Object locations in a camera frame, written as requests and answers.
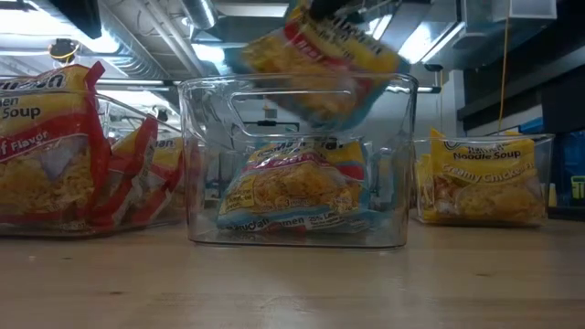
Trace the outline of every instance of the falling noodle packet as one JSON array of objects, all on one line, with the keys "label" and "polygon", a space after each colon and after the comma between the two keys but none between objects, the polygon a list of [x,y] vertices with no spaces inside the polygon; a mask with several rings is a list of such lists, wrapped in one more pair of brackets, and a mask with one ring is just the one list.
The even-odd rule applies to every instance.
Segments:
[{"label": "falling noodle packet", "polygon": [[86,227],[110,159],[94,87],[103,71],[0,80],[0,224]]},{"label": "falling noodle packet", "polygon": [[138,129],[112,146],[108,177],[98,205],[91,212],[91,223],[100,229],[115,229],[129,206],[143,196],[143,186],[153,163],[158,121],[146,116]]},{"label": "falling noodle packet", "polygon": [[389,76],[385,74],[406,72],[408,64],[395,51],[341,17],[312,20],[308,8],[306,1],[297,4],[283,28],[244,48],[229,49],[226,62],[238,74],[314,75],[256,83],[270,90],[299,90],[292,95],[275,92],[266,98],[299,115],[315,129],[351,129],[366,118],[388,86]]},{"label": "falling noodle packet", "polygon": [[218,228],[356,233],[373,228],[360,142],[303,139],[253,153],[221,200]]},{"label": "falling noodle packet", "polygon": [[[530,138],[451,143],[432,130],[430,163],[419,167],[425,222],[537,226],[546,218]],[[426,183],[429,174],[431,187]]]}]

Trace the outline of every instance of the wooden table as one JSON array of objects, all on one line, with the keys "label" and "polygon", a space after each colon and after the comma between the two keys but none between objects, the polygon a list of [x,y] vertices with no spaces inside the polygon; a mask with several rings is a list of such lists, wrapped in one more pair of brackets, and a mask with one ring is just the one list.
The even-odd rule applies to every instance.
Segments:
[{"label": "wooden table", "polygon": [[585,327],[583,223],[410,223],[387,252],[195,247],[184,232],[0,240],[0,328]]}]

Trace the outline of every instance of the ceiling pipe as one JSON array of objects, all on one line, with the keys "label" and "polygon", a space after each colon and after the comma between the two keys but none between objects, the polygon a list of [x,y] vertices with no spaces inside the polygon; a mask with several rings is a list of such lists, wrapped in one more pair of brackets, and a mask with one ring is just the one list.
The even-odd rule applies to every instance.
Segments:
[{"label": "ceiling pipe", "polygon": [[197,29],[206,30],[218,22],[218,11],[210,0],[181,0],[181,5]]},{"label": "ceiling pipe", "polygon": [[195,50],[193,50],[193,47],[191,47],[190,44],[185,42],[185,40],[183,39],[183,35],[181,34],[181,32],[179,32],[179,30],[176,29],[175,25],[173,25],[173,22],[171,22],[170,18],[166,14],[166,11],[163,10],[158,1],[156,0],[147,1],[150,7],[153,9],[153,13],[163,21],[165,27],[169,30],[169,32],[171,32],[171,35],[175,38],[176,43],[179,45],[179,47],[183,49],[189,60],[191,60],[191,63],[199,71],[197,75],[199,77],[205,77],[207,75],[207,70],[205,69],[205,66],[197,57],[197,54],[195,53]]},{"label": "ceiling pipe", "polygon": [[144,15],[144,18],[146,18],[153,25],[154,29],[161,36],[163,41],[171,48],[171,50],[173,50],[173,52],[179,58],[181,63],[183,63],[183,65],[185,65],[186,69],[191,74],[193,74],[195,76],[199,76],[200,75],[199,71],[197,70],[195,65],[189,60],[189,58],[186,57],[185,53],[183,53],[183,51],[177,47],[175,41],[173,41],[171,39],[171,37],[168,36],[168,33],[163,29],[161,24],[156,20],[153,13],[146,7],[143,0],[133,0],[133,2],[136,4],[138,10],[140,10],[142,12],[142,14]]}]

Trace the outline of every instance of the fluorescent light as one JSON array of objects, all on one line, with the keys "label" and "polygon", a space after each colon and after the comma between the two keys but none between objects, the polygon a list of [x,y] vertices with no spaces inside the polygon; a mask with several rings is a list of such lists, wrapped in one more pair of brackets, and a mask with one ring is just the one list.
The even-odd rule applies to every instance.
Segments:
[{"label": "fluorescent light", "polygon": [[426,63],[427,61],[431,60],[431,58],[433,58],[435,55],[437,55],[439,50],[441,50],[443,47],[445,47],[445,45],[447,45],[447,43],[449,43],[449,41],[451,41],[454,37],[456,37],[459,34],[459,32],[461,30],[463,30],[464,28],[465,28],[464,22],[460,22],[459,24],[457,24],[457,26],[451,32],[449,32],[449,34],[447,36],[445,36],[441,40],[441,42],[439,42],[435,47],[433,47],[431,49],[431,51],[429,51],[429,53],[422,58],[422,62]]},{"label": "fluorescent light", "polygon": [[92,39],[81,32],[78,36],[78,41],[84,44],[87,48],[91,49],[93,52],[111,54],[120,48],[120,44],[114,40],[108,31],[104,30],[103,28],[101,29],[101,37]]},{"label": "fluorescent light", "polygon": [[412,32],[399,51],[404,59],[410,64],[418,63],[432,47],[431,31],[425,24],[419,25]]},{"label": "fluorescent light", "polygon": [[191,45],[195,50],[197,57],[201,60],[208,60],[213,63],[220,63],[225,58],[222,48],[210,47],[205,45]]},{"label": "fluorescent light", "polygon": [[236,2],[215,3],[216,9],[225,16],[248,17],[283,17],[288,6],[289,4],[287,1],[282,1],[281,4],[238,4]]},{"label": "fluorescent light", "polygon": [[113,53],[120,47],[120,44],[104,29],[101,30],[101,37],[91,39],[67,20],[59,20],[38,5],[28,3],[36,10],[26,12],[22,10],[0,10],[2,33],[41,37],[70,37],[78,40],[94,52]]},{"label": "fluorescent light", "polygon": [[380,38],[384,34],[384,31],[386,31],[388,24],[390,24],[391,19],[392,15],[385,15],[382,16],[382,18],[374,19],[369,23],[369,31],[367,31],[366,34],[371,34],[374,39],[380,40]]},{"label": "fluorescent light", "polygon": [[68,24],[42,11],[37,10],[0,10],[2,32],[17,35],[68,36],[74,29]]},{"label": "fluorescent light", "polygon": [[100,90],[98,88],[98,93],[137,109],[151,109],[155,105],[163,106],[167,109],[171,108],[168,101],[161,99],[150,91]]},{"label": "fluorescent light", "polygon": [[130,79],[99,79],[98,84],[111,85],[138,85],[138,86],[164,86],[162,80],[130,80]]}]

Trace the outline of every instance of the instant noodle soup packet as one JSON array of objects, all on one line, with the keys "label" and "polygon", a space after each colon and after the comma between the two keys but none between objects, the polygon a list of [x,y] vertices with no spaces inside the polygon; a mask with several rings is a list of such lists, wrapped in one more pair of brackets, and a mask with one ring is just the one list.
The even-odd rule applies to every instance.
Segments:
[{"label": "instant noodle soup packet", "polygon": [[119,227],[128,207],[143,196],[157,134],[158,122],[148,115],[138,129],[113,145],[107,183],[92,211],[94,225],[102,229]]},{"label": "instant noodle soup packet", "polygon": [[355,233],[372,228],[359,142],[298,140],[254,152],[221,200],[218,228]]},{"label": "instant noodle soup packet", "polygon": [[431,137],[433,199],[424,221],[535,226],[545,219],[533,140],[449,143],[435,130]]},{"label": "instant noodle soup packet", "polygon": [[[395,51],[359,27],[340,17],[316,22],[309,17],[308,8],[308,2],[299,3],[283,28],[250,42],[244,48],[227,50],[227,64],[238,74],[323,75],[273,79],[264,82],[265,86],[262,82],[256,83],[259,87],[271,89],[338,91],[266,97],[299,115],[314,128],[351,129],[364,120],[388,86],[389,78],[382,75],[372,78],[367,74],[405,72],[408,65]],[[365,75],[352,76],[355,73]]]},{"label": "instant noodle soup packet", "polygon": [[103,71],[98,62],[0,81],[0,223],[87,227],[110,158],[93,94]]},{"label": "instant noodle soup packet", "polygon": [[[144,195],[128,213],[133,225],[151,224],[168,208],[185,212],[183,170],[183,139],[176,137],[157,141],[153,163],[144,180]],[[164,215],[173,216],[176,213],[171,211]]]}]

